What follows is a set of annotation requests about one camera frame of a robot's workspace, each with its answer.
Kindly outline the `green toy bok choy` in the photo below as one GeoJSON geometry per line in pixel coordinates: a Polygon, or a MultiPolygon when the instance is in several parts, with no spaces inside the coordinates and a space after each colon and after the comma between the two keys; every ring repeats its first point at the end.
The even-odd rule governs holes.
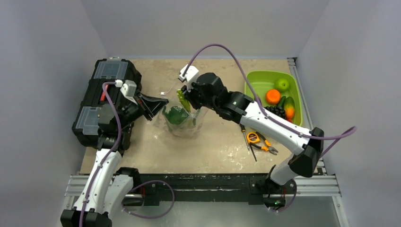
{"type": "Polygon", "coordinates": [[[184,108],[180,106],[172,106],[169,110],[164,107],[162,115],[165,117],[167,122],[173,125],[180,125],[190,117],[184,108]]]}

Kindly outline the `clear zip top bag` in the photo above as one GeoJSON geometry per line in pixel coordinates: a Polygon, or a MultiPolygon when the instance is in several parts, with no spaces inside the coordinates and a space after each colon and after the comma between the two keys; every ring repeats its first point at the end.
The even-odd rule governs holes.
{"type": "Polygon", "coordinates": [[[160,123],[159,127],[168,133],[180,138],[194,139],[200,134],[208,109],[194,109],[189,101],[184,99],[182,86],[176,82],[170,90],[161,92],[169,103],[157,115],[157,120],[160,123]]]}

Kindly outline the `toy leek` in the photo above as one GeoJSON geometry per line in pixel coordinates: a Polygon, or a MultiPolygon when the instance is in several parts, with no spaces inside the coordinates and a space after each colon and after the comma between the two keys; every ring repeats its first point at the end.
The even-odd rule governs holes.
{"type": "Polygon", "coordinates": [[[190,102],[184,97],[183,91],[178,89],[176,91],[177,97],[179,99],[179,102],[181,103],[182,107],[184,110],[188,113],[191,113],[191,104],[190,102]]]}

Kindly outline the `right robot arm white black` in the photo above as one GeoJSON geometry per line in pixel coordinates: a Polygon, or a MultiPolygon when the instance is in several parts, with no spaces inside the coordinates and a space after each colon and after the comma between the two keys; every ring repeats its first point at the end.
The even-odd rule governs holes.
{"type": "Polygon", "coordinates": [[[273,167],[265,180],[270,192],[278,192],[296,176],[313,176],[323,151],[323,142],[316,139],[324,135],[322,129],[299,127],[267,112],[251,97],[228,91],[214,73],[185,73],[178,78],[187,83],[181,90],[194,109],[209,108],[221,118],[255,129],[291,151],[292,156],[273,167]]]}

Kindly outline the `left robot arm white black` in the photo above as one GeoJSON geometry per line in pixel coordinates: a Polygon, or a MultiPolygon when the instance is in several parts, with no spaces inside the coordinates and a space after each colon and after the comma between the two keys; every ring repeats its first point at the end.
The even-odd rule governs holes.
{"type": "Polygon", "coordinates": [[[110,227],[114,214],[122,206],[127,193],[140,190],[141,180],[136,168],[117,166],[122,159],[124,128],[145,116],[149,121],[161,111],[168,100],[141,93],[129,97],[130,104],[117,111],[107,92],[108,103],[100,107],[99,140],[96,158],[78,200],[72,209],[61,214],[63,227],[110,227]]]}

